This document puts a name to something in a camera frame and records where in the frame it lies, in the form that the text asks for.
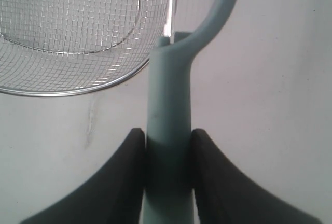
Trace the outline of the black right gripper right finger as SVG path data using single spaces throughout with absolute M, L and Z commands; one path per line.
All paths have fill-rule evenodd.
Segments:
M 191 133 L 191 160 L 200 223 L 321 223 L 241 172 L 204 129 Z

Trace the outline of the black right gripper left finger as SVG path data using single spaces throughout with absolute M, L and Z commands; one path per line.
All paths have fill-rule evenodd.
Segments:
M 23 223 L 139 223 L 145 185 L 145 134 L 131 129 L 84 184 Z

